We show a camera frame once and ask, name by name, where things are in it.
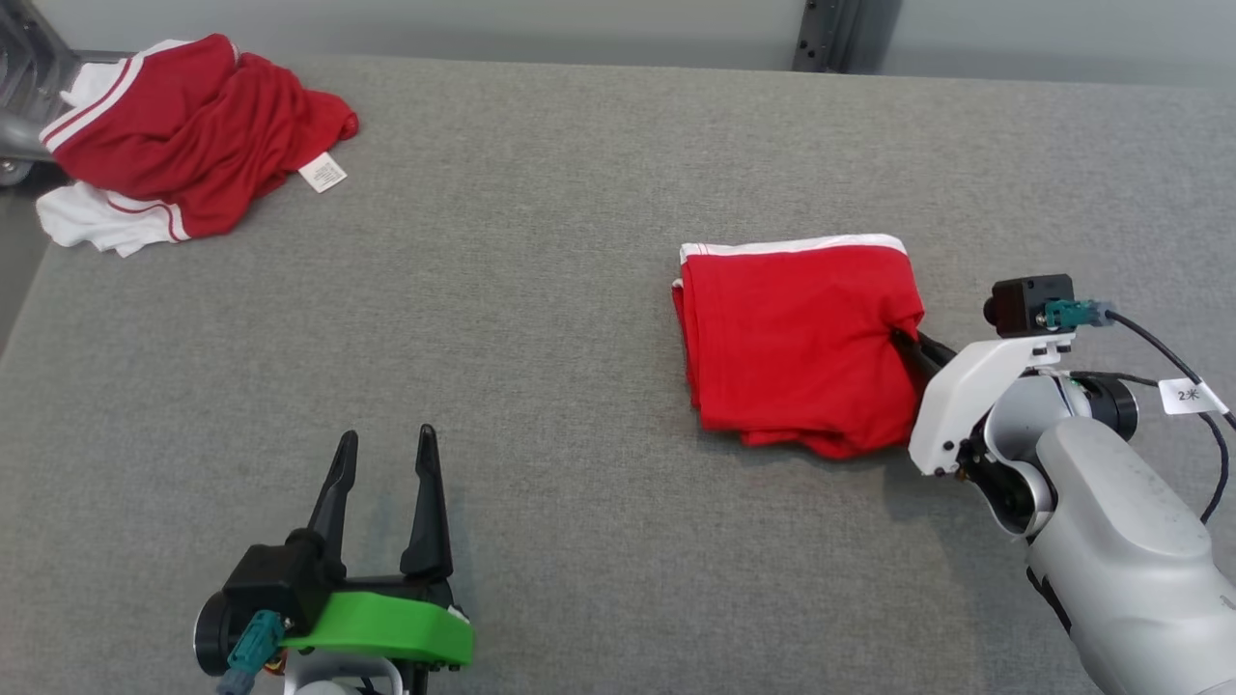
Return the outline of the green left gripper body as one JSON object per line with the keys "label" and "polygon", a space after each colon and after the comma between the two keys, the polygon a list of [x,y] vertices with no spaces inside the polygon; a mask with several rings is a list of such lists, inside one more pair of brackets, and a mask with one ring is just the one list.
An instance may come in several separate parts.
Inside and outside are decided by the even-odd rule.
{"label": "green left gripper body", "polygon": [[284,693],[426,694],[430,674],[471,667],[475,628],[449,580],[400,573],[334,594],[313,632],[287,642]]}

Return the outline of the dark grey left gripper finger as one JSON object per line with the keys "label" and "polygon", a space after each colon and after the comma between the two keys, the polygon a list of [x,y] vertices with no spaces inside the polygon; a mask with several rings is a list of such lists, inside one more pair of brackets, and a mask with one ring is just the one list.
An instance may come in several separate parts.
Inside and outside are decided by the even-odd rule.
{"label": "dark grey left gripper finger", "polygon": [[438,438],[433,424],[420,427],[414,472],[418,479],[413,528],[399,571],[414,581],[447,581],[454,571],[449,514]]}
{"label": "dark grey left gripper finger", "polygon": [[357,432],[344,432],[308,522],[308,529],[321,537],[323,571],[330,580],[346,578],[344,524],[349,493],[356,484],[357,453]]}

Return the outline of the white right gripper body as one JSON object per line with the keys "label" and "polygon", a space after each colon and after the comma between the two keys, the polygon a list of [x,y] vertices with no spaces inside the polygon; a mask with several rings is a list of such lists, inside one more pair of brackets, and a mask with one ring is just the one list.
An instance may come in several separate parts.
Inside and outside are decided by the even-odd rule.
{"label": "white right gripper body", "polygon": [[908,444],[913,466],[937,479],[954,472],[957,453],[976,422],[1025,371],[1059,362],[1074,339],[1073,333],[1056,333],[963,348],[925,388]]}

